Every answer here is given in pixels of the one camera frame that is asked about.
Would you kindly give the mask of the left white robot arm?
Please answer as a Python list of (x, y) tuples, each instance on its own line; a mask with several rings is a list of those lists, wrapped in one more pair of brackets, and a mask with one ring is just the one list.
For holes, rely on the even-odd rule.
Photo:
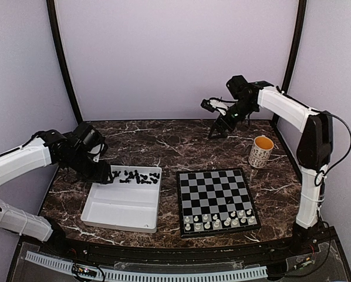
[(45, 181), (56, 167), (72, 170), (85, 182), (108, 184), (113, 176), (102, 160), (108, 145), (95, 129), (60, 133), (56, 130), (35, 133), (24, 145), (0, 154), (0, 234), (31, 237), (58, 256), (70, 252), (70, 242), (60, 225), (38, 216), (35, 204), (44, 192)]

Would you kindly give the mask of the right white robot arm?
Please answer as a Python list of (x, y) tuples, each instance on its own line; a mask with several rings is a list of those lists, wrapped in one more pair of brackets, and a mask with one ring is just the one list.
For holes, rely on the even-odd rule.
[(324, 200), (325, 175), (333, 150), (333, 122), (328, 112), (319, 112), (281, 92), (267, 81), (247, 82), (234, 76), (227, 82), (233, 100), (204, 99), (201, 107), (219, 112), (208, 137), (225, 138), (238, 122), (247, 120), (260, 108), (268, 109), (301, 133), (296, 158), (302, 173), (299, 211), (294, 231), (310, 230), (319, 220)]

